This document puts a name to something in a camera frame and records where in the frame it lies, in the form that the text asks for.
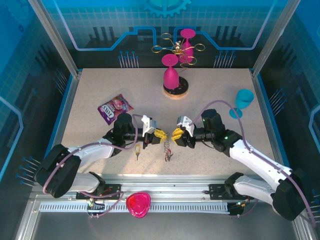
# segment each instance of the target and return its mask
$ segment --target gold wire ornament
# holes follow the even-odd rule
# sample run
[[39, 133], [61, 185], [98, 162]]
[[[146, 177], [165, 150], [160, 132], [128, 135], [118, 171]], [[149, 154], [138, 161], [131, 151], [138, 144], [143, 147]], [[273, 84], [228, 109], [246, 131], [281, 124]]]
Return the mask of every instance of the gold wire ornament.
[[187, 69], [188, 67], [184, 66], [185, 64], [187, 65], [195, 65], [197, 63], [197, 59], [194, 57], [194, 56], [188, 56], [184, 51], [188, 50], [188, 49], [195, 49], [197, 50], [198, 52], [202, 52], [206, 49], [206, 46], [203, 45], [202, 43], [197, 43], [196, 45], [194, 46], [190, 46], [190, 47], [187, 47], [187, 48], [183, 48], [182, 47], [182, 44], [184, 43], [185, 41], [185, 38], [182, 40], [182, 41], [176, 41], [175, 43], [171, 40], [171, 34], [168, 33], [168, 32], [165, 32], [161, 35], [162, 39], [163, 40], [169, 40], [172, 44], [172, 47], [171, 48], [167, 48], [167, 47], [162, 47], [160, 45], [154, 45], [152, 48], [151, 48], [151, 51], [155, 54], [158, 54], [160, 53], [162, 50], [169, 50], [171, 51], [173, 54], [175, 55], [181, 55], [180, 59], [183, 58], [184, 56], [186, 56], [186, 58], [191, 58], [192, 61], [191, 62], [188, 62], [187, 60], [185, 62], [182, 62], [180, 63], [180, 67], [184, 68], [182, 71], [184, 71], [185, 69]]

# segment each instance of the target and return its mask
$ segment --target black round base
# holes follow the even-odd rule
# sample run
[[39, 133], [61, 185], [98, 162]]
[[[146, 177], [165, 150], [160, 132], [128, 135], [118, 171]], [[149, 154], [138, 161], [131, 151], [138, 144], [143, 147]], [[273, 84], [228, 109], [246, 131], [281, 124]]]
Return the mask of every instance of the black round base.
[[183, 78], [182, 76], [179, 76], [179, 86], [174, 89], [168, 89], [163, 85], [164, 92], [171, 98], [181, 98], [182, 96], [187, 94], [189, 88], [188, 81]]

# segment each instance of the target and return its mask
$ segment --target pink wine glass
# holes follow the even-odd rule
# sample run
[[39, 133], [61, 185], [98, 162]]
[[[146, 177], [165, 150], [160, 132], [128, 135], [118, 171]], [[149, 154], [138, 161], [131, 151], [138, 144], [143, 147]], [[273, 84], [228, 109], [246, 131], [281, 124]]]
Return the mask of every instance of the pink wine glass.
[[181, 36], [185, 38], [185, 42], [182, 44], [181, 49], [183, 54], [179, 55], [180, 63], [191, 63], [192, 57], [194, 56], [194, 49], [189, 42], [189, 39], [196, 35], [196, 32], [190, 28], [185, 28], [181, 31]]
[[162, 64], [169, 67], [163, 74], [163, 85], [167, 89], [175, 89], [179, 86], [179, 74], [172, 66], [178, 63], [178, 57], [172, 53], [162, 58]]

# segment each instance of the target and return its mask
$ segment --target purple snack bag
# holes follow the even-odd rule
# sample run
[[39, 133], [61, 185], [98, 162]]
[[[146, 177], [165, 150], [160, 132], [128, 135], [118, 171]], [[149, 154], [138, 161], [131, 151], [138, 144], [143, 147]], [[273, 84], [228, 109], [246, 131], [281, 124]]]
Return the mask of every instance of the purple snack bag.
[[110, 101], [102, 104], [98, 107], [100, 115], [104, 118], [106, 123], [110, 125], [114, 120], [117, 119], [119, 114], [126, 113], [134, 109], [127, 100], [119, 94], [118, 96], [112, 98]]

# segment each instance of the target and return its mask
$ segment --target speckled beige tabletop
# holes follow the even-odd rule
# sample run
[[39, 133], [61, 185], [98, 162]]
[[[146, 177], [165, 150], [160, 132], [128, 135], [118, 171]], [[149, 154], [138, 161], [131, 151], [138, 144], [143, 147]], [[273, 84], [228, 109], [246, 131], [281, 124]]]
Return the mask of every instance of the speckled beige tabletop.
[[[246, 88], [255, 93], [248, 69], [193, 68], [180, 75], [189, 82], [187, 95], [172, 100], [163, 93], [165, 68], [94, 68], [84, 69], [75, 94], [62, 144], [66, 147], [81, 146], [101, 139], [112, 128], [99, 114], [99, 105], [122, 94], [134, 107], [129, 113], [147, 115], [156, 120], [157, 127], [172, 133], [181, 115], [195, 118], [201, 109], [213, 100], [235, 102], [237, 92]], [[269, 138], [255, 98], [243, 110], [246, 139], [256, 149], [273, 159]], [[238, 121], [229, 116], [229, 108], [212, 105], [221, 115], [225, 127], [241, 133]], [[196, 123], [202, 126], [201, 119]], [[101, 159], [82, 167], [80, 172], [97, 174], [163, 174], [163, 175], [217, 175], [235, 172], [253, 172], [223, 153], [197, 143], [195, 149], [179, 147], [170, 140], [173, 156], [165, 162], [164, 145], [149, 145], [141, 150], [138, 161], [134, 150], [122, 151], [115, 157]]]

